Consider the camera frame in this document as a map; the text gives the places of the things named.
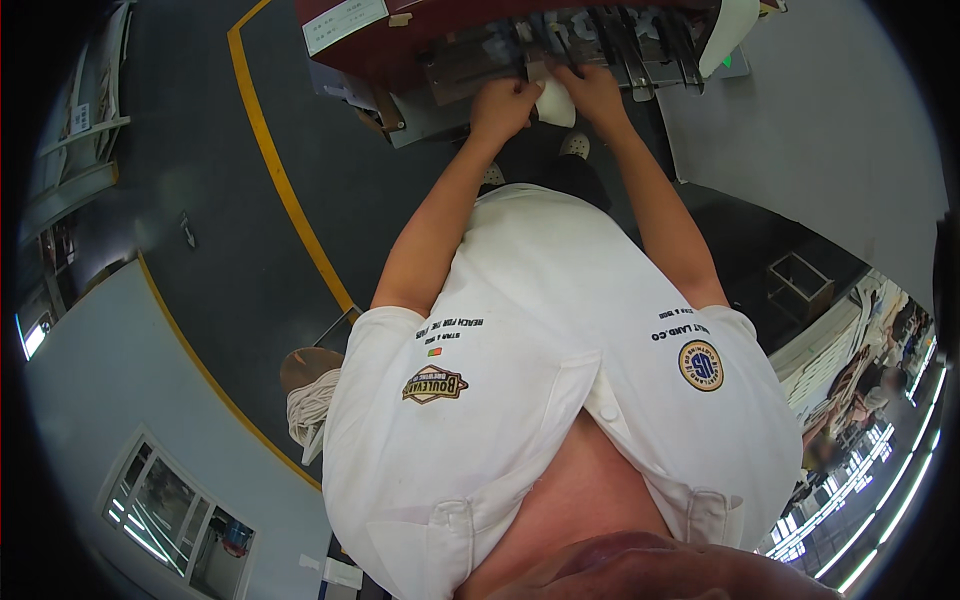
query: right hand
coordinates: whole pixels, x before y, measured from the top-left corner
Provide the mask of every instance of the right hand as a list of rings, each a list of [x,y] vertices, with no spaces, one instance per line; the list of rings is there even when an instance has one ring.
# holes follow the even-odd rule
[[[597,134],[606,142],[620,132],[634,131],[623,107],[623,98],[616,78],[609,70],[592,64],[581,64],[580,79],[562,64],[553,68],[553,76],[566,87],[573,105],[580,110]]]

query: foot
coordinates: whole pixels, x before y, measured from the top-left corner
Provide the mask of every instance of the foot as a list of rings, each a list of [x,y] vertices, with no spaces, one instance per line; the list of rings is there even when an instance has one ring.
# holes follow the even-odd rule
[[[585,133],[570,132],[564,138],[564,143],[560,147],[560,156],[577,155],[583,160],[587,160],[590,154],[590,140]]]
[[[483,175],[483,182],[490,185],[503,185],[507,180],[503,179],[503,171],[500,170],[499,165],[492,162]]]

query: white cable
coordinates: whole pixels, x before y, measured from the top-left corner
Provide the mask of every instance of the white cable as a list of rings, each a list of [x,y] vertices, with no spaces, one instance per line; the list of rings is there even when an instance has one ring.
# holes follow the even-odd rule
[[[333,391],[340,381],[340,370],[331,369],[319,379],[287,395],[287,423],[290,437],[304,448],[310,446],[313,437],[326,419]]]

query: left hand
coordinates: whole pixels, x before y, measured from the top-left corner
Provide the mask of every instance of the left hand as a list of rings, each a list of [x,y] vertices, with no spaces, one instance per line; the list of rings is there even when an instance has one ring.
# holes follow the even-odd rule
[[[530,111],[543,88],[520,78],[487,82],[473,99],[470,137],[495,146],[504,143],[524,127],[530,127]]]

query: window frame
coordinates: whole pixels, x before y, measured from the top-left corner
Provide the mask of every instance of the window frame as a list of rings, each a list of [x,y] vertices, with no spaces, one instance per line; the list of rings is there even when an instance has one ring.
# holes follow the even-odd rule
[[[123,516],[119,522],[112,521],[107,517],[108,503],[111,503],[113,498],[117,496],[123,475],[130,469],[130,466],[136,459],[140,446],[143,444],[147,444],[151,451],[148,455],[147,461],[143,466],[143,469],[140,470],[136,480],[131,486],[128,499],[136,498],[136,495],[142,489],[143,482],[146,481],[147,475],[150,473],[150,469],[153,467],[154,462],[157,458],[159,458],[162,459],[164,465],[166,465],[168,469],[173,471],[173,473],[194,492],[194,497],[191,500],[190,507],[187,511],[187,514],[183,518],[183,523],[180,525],[178,534],[178,540],[180,542],[182,542],[183,535],[186,533],[186,529],[189,527],[190,520],[195,514],[197,507],[200,505],[200,500],[206,500],[208,503],[204,520],[194,538],[194,544],[190,550],[190,558],[187,561],[186,570],[183,571],[182,577],[177,571],[168,568],[165,564],[156,560],[153,556],[151,556],[151,553],[148,550],[140,546],[136,540],[132,540],[127,534],[124,533],[123,524],[126,520],[126,515],[128,514],[126,510],[124,510]],[[107,477],[104,479],[104,483],[100,488],[100,492],[97,494],[97,498],[94,501],[92,510],[100,522],[104,523],[109,529],[113,530],[113,535],[124,540],[121,543],[131,544],[132,547],[138,548],[138,555],[142,555],[142,558],[152,565],[151,568],[162,573],[163,577],[174,582],[179,588],[183,588],[196,598],[201,600],[214,600],[211,596],[208,596],[198,589],[192,587],[190,585],[190,578],[193,575],[194,566],[196,566],[196,559],[200,553],[202,540],[206,535],[214,511],[218,507],[249,527],[254,533],[250,548],[247,552],[246,562],[244,563],[243,570],[241,571],[240,577],[237,580],[237,585],[234,588],[233,596],[232,598],[227,599],[244,600],[247,595],[247,589],[250,586],[252,567],[256,562],[256,556],[259,554],[258,550],[260,547],[262,529],[256,524],[252,523],[245,516],[242,516],[233,510],[229,505],[221,502],[217,496],[213,495],[207,490],[207,488],[199,484],[197,479],[193,477],[190,471],[181,465],[177,459],[173,457],[170,451],[160,443],[160,441],[156,438],[153,432],[150,431],[146,424],[140,423],[133,431],[133,434],[130,436],[130,438],[121,447],[120,452],[117,454],[116,459],[113,461],[113,465],[110,467],[110,470],[107,473]]]

